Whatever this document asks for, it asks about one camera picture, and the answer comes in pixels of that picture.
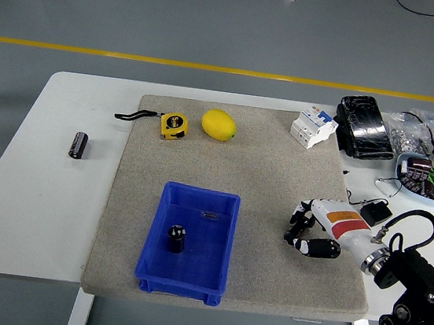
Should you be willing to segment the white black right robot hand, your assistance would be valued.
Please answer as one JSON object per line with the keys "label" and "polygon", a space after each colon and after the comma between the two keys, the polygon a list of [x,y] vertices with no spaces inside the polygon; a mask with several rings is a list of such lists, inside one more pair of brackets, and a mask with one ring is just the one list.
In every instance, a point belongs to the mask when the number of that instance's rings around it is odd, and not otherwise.
{"label": "white black right robot hand", "polygon": [[[304,200],[291,216],[291,228],[284,240],[304,256],[335,259],[342,250],[348,250],[365,273],[370,271],[375,260],[386,254],[385,249],[373,243],[368,223],[347,202],[324,198]],[[327,238],[307,238],[301,235],[319,223]]]}

